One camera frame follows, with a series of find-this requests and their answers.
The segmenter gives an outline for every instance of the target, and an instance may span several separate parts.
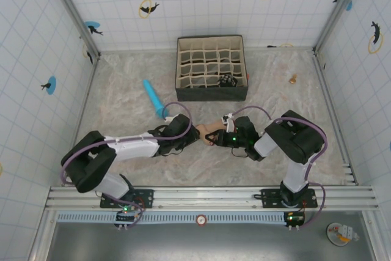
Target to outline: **gray floor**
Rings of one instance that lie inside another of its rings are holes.
[[[313,66],[311,51],[246,51],[249,91],[245,102],[185,102],[194,125],[211,123],[242,106],[259,105],[273,118],[292,109],[318,124],[327,134],[329,148],[312,169],[310,179],[327,185],[344,184],[342,157]],[[141,134],[163,124],[142,86],[149,79],[163,103],[176,101],[175,53],[103,55],[99,61],[78,139],[91,130],[106,136]],[[288,80],[297,74],[296,84]],[[176,114],[173,106],[170,113]],[[259,110],[243,112],[258,132],[268,125]],[[287,158],[275,150],[261,162],[235,158],[230,149],[209,147],[197,141],[182,154],[136,158],[111,167],[134,185],[219,186],[278,185],[287,170]]]
[[[352,226],[360,240],[334,246],[326,238],[332,222]],[[48,260],[375,260],[363,223],[359,212],[324,212],[299,232],[267,224],[153,224],[119,232],[111,224],[63,223],[56,227]]]

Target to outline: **sandy floor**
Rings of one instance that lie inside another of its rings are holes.
[[[264,107],[273,118],[292,109],[318,124],[327,134],[329,148],[311,170],[310,179],[327,185],[344,184],[342,157],[328,116],[310,51],[246,51],[249,91],[245,102],[184,102],[194,125],[211,123],[223,114],[246,105]],[[175,53],[126,53],[102,56],[95,74],[78,139],[91,130],[105,136],[131,136],[164,122],[142,85],[149,79],[163,103],[176,101]],[[288,80],[297,74],[296,84]],[[169,109],[171,115],[180,111]],[[260,133],[267,117],[257,109],[246,110]],[[114,164],[134,185],[223,186],[278,185],[287,171],[287,157],[275,150],[261,162],[236,158],[231,150],[206,146],[201,140],[179,155],[135,158]]]

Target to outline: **black box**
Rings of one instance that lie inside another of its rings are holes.
[[[231,74],[236,87],[219,87]],[[241,35],[178,38],[175,90],[178,101],[244,101],[248,79]]]

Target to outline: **white tile wall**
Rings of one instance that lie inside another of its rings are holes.
[[[354,170],[360,184],[374,186],[388,225],[383,235],[391,232],[390,13],[391,0],[353,0],[322,52]],[[368,52],[372,21],[384,38],[375,54]]]
[[[29,255],[92,72],[81,50],[59,0],[0,0],[0,260]]]
[[[99,49],[176,48],[187,35],[241,34],[246,46],[314,46],[334,0],[151,0],[159,4],[142,19],[143,0],[73,0],[85,21],[101,24],[92,37]]]

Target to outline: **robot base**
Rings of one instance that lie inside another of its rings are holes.
[[[139,204],[141,207],[152,208],[153,204],[153,190],[152,189],[135,189],[134,191],[125,194],[121,200],[134,202]],[[106,197],[104,194],[100,198],[100,208],[119,208],[121,209],[124,204],[119,204],[112,199]]]
[[[301,208],[302,202],[305,201],[306,208],[316,208],[318,203],[316,201],[315,190],[307,189],[300,197],[298,204],[286,204],[281,198],[280,189],[262,189],[261,197],[263,208]]]

